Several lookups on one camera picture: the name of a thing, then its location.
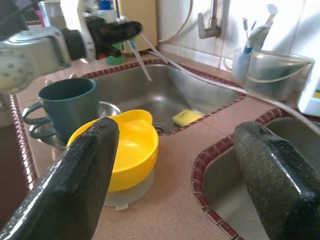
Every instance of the sink drain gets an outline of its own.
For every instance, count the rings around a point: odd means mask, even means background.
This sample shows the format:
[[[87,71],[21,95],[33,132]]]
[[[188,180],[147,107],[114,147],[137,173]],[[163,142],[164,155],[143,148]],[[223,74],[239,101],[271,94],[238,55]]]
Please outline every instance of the sink drain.
[[[165,133],[165,130],[161,125],[154,124],[153,126],[154,126],[154,128],[155,128],[155,130],[156,130],[156,132],[158,133],[159,136]]]

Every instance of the bowl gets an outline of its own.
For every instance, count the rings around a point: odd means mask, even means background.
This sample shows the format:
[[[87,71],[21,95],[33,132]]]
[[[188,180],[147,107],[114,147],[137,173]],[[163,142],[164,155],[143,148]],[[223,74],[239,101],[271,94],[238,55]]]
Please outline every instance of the bowl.
[[[150,174],[158,156],[159,137],[148,111],[135,109],[108,118],[119,127],[119,143],[108,188],[108,192],[117,192],[138,185]],[[76,130],[67,146],[98,120]]]

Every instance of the kitchen counter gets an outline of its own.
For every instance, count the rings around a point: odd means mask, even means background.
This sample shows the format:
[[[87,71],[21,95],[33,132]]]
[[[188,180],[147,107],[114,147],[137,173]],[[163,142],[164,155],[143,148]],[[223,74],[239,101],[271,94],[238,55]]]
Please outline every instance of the kitchen counter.
[[[223,79],[231,79],[229,72],[170,53],[163,52],[163,54],[187,67]],[[144,54],[142,58],[148,60],[156,57]],[[125,64],[131,62],[136,62],[136,59],[125,58]],[[13,119],[30,187],[34,184],[34,179],[41,176],[62,151],[31,138],[27,131],[29,126],[21,120],[20,112],[38,101],[37,94],[45,86],[46,80],[58,81],[68,78],[72,73],[81,76],[106,68],[110,67],[104,60],[91,64],[76,61],[68,69],[36,79],[28,89],[17,94],[16,97],[11,97]],[[176,134],[160,136],[155,181],[150,191],[137,202],[130,204],[127,210],[116,211],[112,207],[103,207],[94,239],[231,239],[227,232],[223,232],[212,219],[207,217],[198,204],[191,187],[192,167],[198,154],[232,134],[238,124],[253,121],[273,108],[275,106],[246,96],[243,100],[219,110]],[[40,117],[43,114],[38,111],[31,117]]]

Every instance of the plastic container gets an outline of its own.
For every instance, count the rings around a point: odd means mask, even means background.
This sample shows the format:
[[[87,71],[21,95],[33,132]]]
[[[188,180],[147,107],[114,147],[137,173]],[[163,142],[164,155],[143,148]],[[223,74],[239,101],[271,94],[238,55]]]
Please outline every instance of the plastic container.
[[[313,59],[272,51],[252,51],[245,89],[266,99],[285,101],[296,88],[303,70]]]
[[[233,54],[233,62],[232,67],[229,67],[226,62],[226,58],[228,58],[228,56],[231,54]],[[246,82],[249,61],[250,55],[244,53],[243,49],[239,48],[226,55],[226,57],[223,59],[223,65],[227,70],[232,72],[232,78],[235,82],[239,83],[240,85],[244,85]]]

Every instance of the plastic tube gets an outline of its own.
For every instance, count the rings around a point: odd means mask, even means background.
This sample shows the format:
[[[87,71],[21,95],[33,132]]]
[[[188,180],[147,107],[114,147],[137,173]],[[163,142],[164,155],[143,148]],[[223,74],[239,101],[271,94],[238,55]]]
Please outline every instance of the plastic tube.
[[[187,24],[187,22],[188,22],[188,20],[189,20],[189,18],[190,18],[190,16],[191,16],[191,12],[192,12],[193,6],[194,6],[194,0],[190,0],[189,11],[188,11],[188,14],[187,14],[184,22],[182,23],[181,27],[178,29],[178,31],[177,31],[174,35],[172,35],[172,36],[170,36],[170,37],[168,37],[168,38],[166,38],[166,39],[160,39],[160,40],[158,40],[158,43],[161,44],[161,43],[168,42],[168,41],[174,39],[176,36],[179,35],[179,33],[180,33],[180,32],[182,31],[182,29],[185,27],[185,25]]]
[[[146,51],[146,52],[156,56],[152,51]],[[259,100],[262,100],[264,102],[267,102],[269,104],[275,105],[278,108],[281,108],[281,109],[285,110],[287,113],[289,113],[292,116],[294,116],[297,119],[299,119],[308,128],[310,128],[314,133],[316,133],[318,136],[320,136],[320,128],[318,126],[316,126],[313,122],[311,122],[308,118],[303,116],[301,113],[299,113],[298,111],[296,111],[296,110],[292,109],[291,107],[285,105],[284,103],[279,102],[279,101],[269,100],[269,99],[266,99],[266,98],[263,98],[263,97],[259,97],[259,96],[250,94],[246,90],[244,90],[243,88],[240,88],[240,87],[231,86],[231,85],[224,84],[224,83],[221,83],[221,82],[208,80],[208,79],[206,79],[206,78],[204,78],[202,76],[199,76],[199,75],[197,75],[197,74],[195,74],[195,73],[193,73],[191,71],[188,71],[187,69],[185,69],[184,67],[180,66],[179,64],[177,64],[175,61],[171,60],[170,58],[168,58],[168,57],[165,57],[165,58],[167,59],[167,61],[170,64],[175,66],[177,69],[179,69],[179,70],[185,72],[186,74],[191,75],[191,76],[193,76],[193,77],[195,77],[195,78],[197,78],[197,79],[199,79],[201,81],[204,81],[204,82],[207,82],[207,83],[210,83],[210,84],[214,84],[214,85],[222,87],[222,88],[234,90],[234,91],[236,91],[238,93],[246,94],[248,96],[251,96],[251,97],[259,99]]]
[[[136,44],[133,42],[133,41],[130,41],[130,40],[127,40],[127,43],[129,44],[135,58],[138,60],[146,78],[151,82],[152,79],[151,79],[151,76],[146,68],[146,65],[144,64],[144,61],[142,60],[141,56],[140,56],[140,53],[138,52],[137,48],[136,48]]]
[[[143,35],[142,32],[140,32],[138,36],[139,36],[146,44],[149,45],[149,47],[152,49],[152,51],[154,51],[154,52],[157,54],[157,56],[158,56],[159,58],[161,58],[162,61],[164,61],[166,64],[168,64],[167,59],[155,48],[155,46],[152,45],[152,43],[149,41],[149,39],[148,39],[145,35]]]

